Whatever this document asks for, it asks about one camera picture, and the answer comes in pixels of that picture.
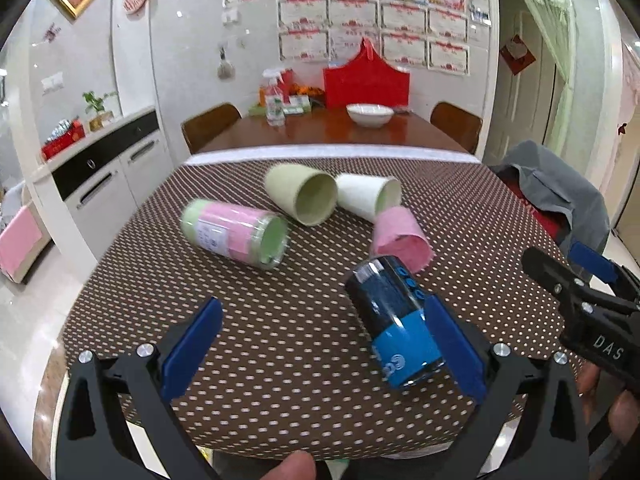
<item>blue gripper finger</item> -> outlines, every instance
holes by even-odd
[[[216,298],[211,298],[201,307],[195,320],[164,360],[160,395],[166,402],[185,394],[198,366],[222,328],[222,318],[222,304]]]
[[[612,285],[618,279],[618,274],[613,264],[583,243],[575,242],[571,246],[571,250],[569,250],[568,258],[569,261],[580,265],[583,269],[588,270],[609,285]]]
[[[486,397],[484,363],[437,296],[425,300],[424,319],[460,390],[481,404]]]

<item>white bowl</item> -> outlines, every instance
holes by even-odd
[[[394,116],[391,108],[382,105],[348,105],[347,113],[356,124],[366,128],[380,128]]]

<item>bolt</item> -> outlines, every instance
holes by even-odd
[[[494,354],[498,357],[507,357],[511,353],[511,348],[505,343],[496,343],[494,345]]]
[[[556,352],[554,354],[554,361],[559,365],[565,365],[569,362],[569,359],[564,352]]]
[[[84,350],[80,352],[80,355],[78,356],[78,361],[80,361],[84,365],[84,364],[87,364],[93,358],[94,358],[94,354],[90,350]]]
[[[137,349],[136,354],[139,357],[149,357],[154,352],[154,346],[151,343],[142,343]]]

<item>black drawer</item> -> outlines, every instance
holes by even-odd
[[[156,112],[149,112],[135,121],[124,124],[70,158],[52,173],[62,200],[66,200],[89,177],[117,158],[129,146],[144,139],[157,129]]]

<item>table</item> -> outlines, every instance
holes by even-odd
[[[316,108],[302,116],[288,116],[281,128],[264,117],[247,117],[209,142],[200,152],[274,144],[388,144],[463,152],[466,150],[420,116],[398,114],[379,130],[354,123],[344,108]]]
[[[473,402],[446,368],[413,388],[390,389],[342,290],[346,273],[368,255],[368,222],[338,209],[321,226],[292,223],[286,257],[270,271],[207,253],[182,236],[178,218],[194,198],[273,208],[261,181],[278,160],[331,174],[395,175],[436,253],[417,276],[425,290],[491,341],[540,358],[561,348],[555,301],[520,269],[530,245],[561,254],[488,168],[460,152],[312,144],[204,153],[178,168],[80,293],[63,334],[67,361],[87,348],[111,356],[155,342],[217,296],[223,331],[187,394],[174,401],[196,444],[262,458],[302,448],[320,460],[450,442]],[[135,421],[128,400],[124,409]]]

